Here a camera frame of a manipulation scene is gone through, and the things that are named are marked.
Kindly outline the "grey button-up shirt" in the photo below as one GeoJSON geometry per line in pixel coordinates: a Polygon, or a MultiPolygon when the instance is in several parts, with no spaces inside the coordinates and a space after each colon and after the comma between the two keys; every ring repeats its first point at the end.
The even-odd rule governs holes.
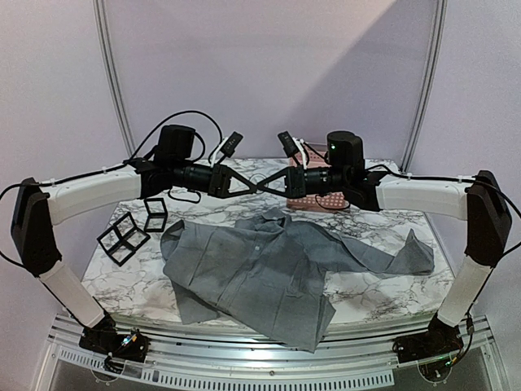
{"type": "Polygon", "coordinates": [[[160,240],[164,275],[184,324],[226,314],[292,348],[313,352],[335,314],[329,272],[428,275],[432,249],[409,233],[385,253],[313,222],[270,209],[232,227],[178,221],[160,240]]]}

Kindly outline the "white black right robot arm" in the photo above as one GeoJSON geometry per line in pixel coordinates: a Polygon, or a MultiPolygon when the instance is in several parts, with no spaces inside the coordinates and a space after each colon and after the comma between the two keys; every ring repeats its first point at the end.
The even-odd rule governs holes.
{"type": "Polygon", "coordinates": [[[347,130],[326,136],[326,166],[304,163],[286,167],[259,182],[259,191],[286,199],[340,192],[361,210],[413,211],[466,223],[461,267],[427,330],[394,340],[399,362],[449,370],[470,350],[474,324],[471,309],[492,272],[515,248],[507,245],[519,207],[500,188],[495,175],[480,170],[471,176],[399,174],[384,164],[367,166],[361,137],[347,130]]]}

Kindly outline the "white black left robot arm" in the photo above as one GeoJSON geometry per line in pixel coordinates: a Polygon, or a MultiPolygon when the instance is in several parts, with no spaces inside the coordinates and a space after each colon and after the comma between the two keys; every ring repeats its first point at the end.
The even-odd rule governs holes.
{"type": "Polygon", "coordinates": [[[64,260],[57,239],[71,219],[121,201],[145,200],[174,187],[218,199],[253,194],[256,187],[222,163],[201,165],[191,153],[198,134],[184,125],[165,125],[144,157],[58,181],[19,184],[11,238],[20,263],[82,328],[79,346],[114,360],[145,362],[150,340],[138,329],[118,332],[112,316],[81,283],[72,261],[64,260]]]}

